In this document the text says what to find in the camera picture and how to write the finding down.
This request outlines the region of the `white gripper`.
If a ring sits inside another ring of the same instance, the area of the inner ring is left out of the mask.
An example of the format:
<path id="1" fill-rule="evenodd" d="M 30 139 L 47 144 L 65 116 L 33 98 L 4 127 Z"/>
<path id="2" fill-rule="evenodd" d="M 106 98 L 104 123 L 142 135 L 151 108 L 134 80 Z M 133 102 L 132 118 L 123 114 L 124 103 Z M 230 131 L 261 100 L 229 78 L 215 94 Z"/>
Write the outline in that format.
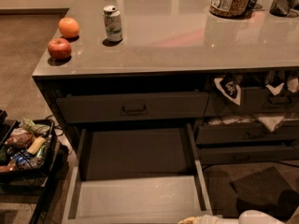
<path id="1" fill-rule="evenodd" d="M 178 224 L 239 224 L 237 219 L 204 215 L 201 217 L 187 217 Z"/>

